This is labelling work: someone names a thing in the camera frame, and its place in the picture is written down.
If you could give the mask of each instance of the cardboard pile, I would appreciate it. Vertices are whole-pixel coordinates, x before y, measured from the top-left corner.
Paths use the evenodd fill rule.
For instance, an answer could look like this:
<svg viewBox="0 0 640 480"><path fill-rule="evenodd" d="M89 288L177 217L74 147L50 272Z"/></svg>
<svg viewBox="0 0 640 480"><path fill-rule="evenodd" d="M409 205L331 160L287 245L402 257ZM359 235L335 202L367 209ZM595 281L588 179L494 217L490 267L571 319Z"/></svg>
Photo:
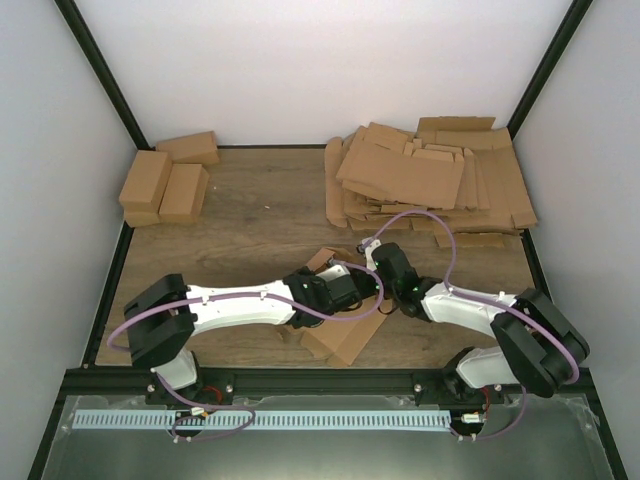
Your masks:
<svg viewBox="0 0 640 480"><path fill-rule="evenodd" d="M376 230L397 213L428 209L442 217L460 246L503 246L537 219L506 128L494 118L426 117L415 133L370 123L325 150L326 212L339 227ZM444 230L411 215L391 228Z"/></svg>
<svg viewBox="0 0 640 480"><path fill-rule="evenodd" d="M352 255L342 248L322 248L307 262L307 267L313 272L320 273L327 268L327 263L332 258L360 263L361 257ZM388 312L391 308L390 302L390 300L383 302L380 310ZM334 316L352 317L370 310L374 304L375 298L368 298L360 308ZM285 343L299 341L300 345L307 348L314 358L324 359L330 367L342 368L353 364L386 318L387 315L376 310L360 320L343 322L326 320L315 328L294 329L286 325L275 328Z"/></svg>
<svg viewBox="0 0 640 480"><path fill-rule="evenodd" d="M156 151L139 151L120 193L130 227L157 223L195 223L202 210L209 173L218 163L213 132L159 142Z"/></svg>

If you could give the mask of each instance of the black frame bar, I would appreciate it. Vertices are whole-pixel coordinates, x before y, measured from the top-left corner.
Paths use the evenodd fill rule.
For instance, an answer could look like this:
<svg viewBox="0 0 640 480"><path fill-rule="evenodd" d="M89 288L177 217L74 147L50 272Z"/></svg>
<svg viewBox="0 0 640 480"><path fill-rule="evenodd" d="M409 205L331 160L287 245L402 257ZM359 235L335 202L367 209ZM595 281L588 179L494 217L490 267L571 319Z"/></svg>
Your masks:
<svg viewBox="0 0 640 480"><path fill-rule="evenodd" d="M95 42L89 27L74 0L55 0L62 16L69 25L79 46L93 68L98 80L116 109L132 141L139 150L151 150L133 112L120 90L111 70ZM549 79L562 53L580 25L592 0L574 0L546 53L535 71L522 99L518 103L507 128L514 138L529 111ZM324 145L249 145L226 148L324 148ZM36 454L30 480L41 478L46 466L51 444L58 427L67 396L73 395L145 395L150 374L133 367L100 367L95 359L100 347L104 328L109 316L116 288L122 274L133 229L123 224L116 251L109 269L105 288L83 357L83 367L68 370L47 424L42 442ZM550 295L540 261L536 254L531 234L526 230L522 242L536 288ZM203 368L203 375L216 378L233 378L238 395L283 395L283 394L378 394L414 395L416 378L425 379L441 375L440 370L323 370L323 369L211 369ZM589 402L591 410L599 417L598 433L606 450L607 458L619 480L628 477L622 465L615 441L609 429L598 393L588 369L581 369L581 378L575 385L561 389L561 393L581 393Z"/></svg>

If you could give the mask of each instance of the white wall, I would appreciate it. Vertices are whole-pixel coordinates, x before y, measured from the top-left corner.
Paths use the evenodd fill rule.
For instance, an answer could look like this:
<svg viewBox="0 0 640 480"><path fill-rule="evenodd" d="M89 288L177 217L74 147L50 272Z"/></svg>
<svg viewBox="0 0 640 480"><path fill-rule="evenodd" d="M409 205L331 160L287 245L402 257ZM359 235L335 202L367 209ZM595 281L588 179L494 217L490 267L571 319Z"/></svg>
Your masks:
<svg viewBox="0 0 640 480"><path fill-rule="evenodd" d="M590 366L629 478L640 478L640 3L594 2L516 148L556 303Z"/></svg>
<svg viewBox="0 0 640 480"><path fill-rule="evenodd" d="M78 0L149 141L513 113L570 0Z"/></svg>
<svg viewBox="0 0 640 480"><path fill-rule="evenodd" d="M52 1L0 2L0 465L26 478L79 366L134 147Z"/></svg>

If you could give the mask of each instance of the robotic arm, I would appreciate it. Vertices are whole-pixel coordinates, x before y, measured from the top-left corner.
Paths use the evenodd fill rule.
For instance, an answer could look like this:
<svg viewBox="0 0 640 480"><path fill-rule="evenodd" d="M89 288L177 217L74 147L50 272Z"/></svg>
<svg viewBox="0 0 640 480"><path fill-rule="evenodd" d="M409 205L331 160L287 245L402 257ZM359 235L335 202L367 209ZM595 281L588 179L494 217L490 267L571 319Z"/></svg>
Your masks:
<svg viewBox="0 0 640 480"><path fill-rule="evenodd" d="M531 393L550 397L572 376L566 352L576 364L589 354L586 341L536 290L494 295L456 289L454 295L439 279L418 276L397 244L375 240L365 245L359 250L367 267L379 276L385 296L405 315L456 324L497 340L498 347L468 348L452 359L455 369L445 382L453 395L486 385L519 383ZM125 307L125 317L135 322L127 329L132 363L157 372L174 390L184 389L198 381L195 357L184 348L193 335L252 323L314 327L323 320L304 310L330 316L377 293L371 275L338 264L328 265L320 274L305 267L279 281L241 288L185 285L181 275L168 275ZM161 308L167 304L179 306ZM565 348L565 354L501 305L535 319Z"/></svg>

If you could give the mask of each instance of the wooden table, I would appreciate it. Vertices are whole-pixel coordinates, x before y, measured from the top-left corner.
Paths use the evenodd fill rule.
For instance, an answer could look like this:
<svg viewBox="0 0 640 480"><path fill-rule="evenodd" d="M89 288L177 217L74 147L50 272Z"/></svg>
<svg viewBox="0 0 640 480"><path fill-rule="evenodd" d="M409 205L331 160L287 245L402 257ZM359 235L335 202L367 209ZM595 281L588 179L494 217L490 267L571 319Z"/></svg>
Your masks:
<svg viewBox="0 0 640 480"><path fill-rule="evenodd" d="M123 321L124 305L168 273L190 284L235 287L262 284L304 265L323 246L353 249L368 232L330 225L324 215L321 149L238 148L220 151L197 225L136 229L98 353L98 365L129 365L127 354L106 346ZM430 233L389 231L421 275L442 277L451 251ZM461 287L519 293L533 282L520 239L506 248L467 248L458 255L452 281ZM126 343L126 335L120 343ZM481 334L454 325L391 315L353 367L437 368L462 348L490 346ZM321 367L324 362L296 344L284 344L269 325L211 330L187 347L203 366Z"/></svg>

